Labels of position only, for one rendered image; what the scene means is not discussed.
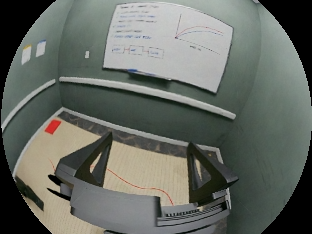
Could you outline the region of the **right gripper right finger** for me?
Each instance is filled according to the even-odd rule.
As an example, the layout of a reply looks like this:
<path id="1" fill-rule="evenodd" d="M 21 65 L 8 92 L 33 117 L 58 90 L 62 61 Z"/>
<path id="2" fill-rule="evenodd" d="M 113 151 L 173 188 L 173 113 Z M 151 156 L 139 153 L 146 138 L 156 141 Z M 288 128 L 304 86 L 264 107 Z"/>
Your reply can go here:
<path id="1" fill-rule="evenodd" d="M 198 202 L 211 194 L 226 190 L 239 180 L 236 172 L 208 155 L 194 142 L 189 142 L 186 148 L 186 153 L 189 204 Z M 211 180 L 204 184 L 204 186 L 197 170 L 195 158 L 198 159 L 198 161 L 211 175 Z"/>

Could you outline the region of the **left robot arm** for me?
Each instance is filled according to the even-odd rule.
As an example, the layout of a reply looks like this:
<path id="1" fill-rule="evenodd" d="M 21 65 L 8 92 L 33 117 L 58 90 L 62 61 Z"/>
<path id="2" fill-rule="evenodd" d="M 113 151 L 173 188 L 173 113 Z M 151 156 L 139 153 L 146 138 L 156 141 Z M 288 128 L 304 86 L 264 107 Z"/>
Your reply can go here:
<path id="1" fill-rule="evenodd" d="M 19 192 L 23 194 L 26 199 L 27 197 L 31 199 L 42 211 L 44 211 L 44 202 L 32 191 L 32 189 L 28 185 L 26 185 L 19 177 L 13 177 L 13 179 Z"/>

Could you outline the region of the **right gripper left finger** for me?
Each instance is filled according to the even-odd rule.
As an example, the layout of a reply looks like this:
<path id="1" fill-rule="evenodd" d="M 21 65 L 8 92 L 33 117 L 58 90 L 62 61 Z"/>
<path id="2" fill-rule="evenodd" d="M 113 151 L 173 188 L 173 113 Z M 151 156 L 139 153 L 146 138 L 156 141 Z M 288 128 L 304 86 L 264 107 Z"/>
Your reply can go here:
<path id="1" fill-rule="evenodd" d="M 61 158 L 57 167 L 74 175 L 77 179 L 103 188 L 112 142 L 113 133 L 109 131 L 93 143 Z M 93 171 L 90 172 L 90 167 L 98 156 L 100 158 Z"/>

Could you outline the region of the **red flat rectangular pad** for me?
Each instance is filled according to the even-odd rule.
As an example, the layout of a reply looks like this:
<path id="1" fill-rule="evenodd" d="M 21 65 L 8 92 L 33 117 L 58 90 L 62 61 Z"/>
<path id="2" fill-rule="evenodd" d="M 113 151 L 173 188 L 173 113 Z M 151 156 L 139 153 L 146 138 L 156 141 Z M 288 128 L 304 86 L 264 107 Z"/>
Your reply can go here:
<path id="1" fill-rule="evenodd" d="M 47 126 L 47 128 L 45 129 L 45 132 L 52 134 L 55 132 L 55 130 L 57 129 L 57 127 L 61 124 L 61 121 L 58 120 L 52 120 L 51 123 Z"/>

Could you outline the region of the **black disc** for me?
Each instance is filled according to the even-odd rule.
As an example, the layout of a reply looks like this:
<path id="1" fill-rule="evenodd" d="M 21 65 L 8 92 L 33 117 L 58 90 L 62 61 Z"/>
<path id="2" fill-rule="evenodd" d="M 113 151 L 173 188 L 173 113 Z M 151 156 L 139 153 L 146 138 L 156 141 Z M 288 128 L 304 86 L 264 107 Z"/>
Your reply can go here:
<path id="1" fill-rule="evenodd" d="M 48 174 L 48 178 L 54 182 L 56 185 L 60 186 L 60 193 L 52 190 L 50 188 L 49 191 L 51 190 L 53 194 L 58 195 L 58 197 L 62 197 L 65 200 L 71 200 L 71 195 L 72 195 L 72 189 L 70 189 L 67 185 L 65 185 L 60 179 L 58 179 L 55 175 Z M 50 192 L 51 192 L 50 191 Z M 55 192 L 55 193 L 54 193 Z M 57 193 L 56 193 L 57 192 Z M 70 197 L 69 197 L 70 196 Z M 67 199 L 66 199 L 67 198 Z M 69 198 L 69 199 L 68 199 Z"/>

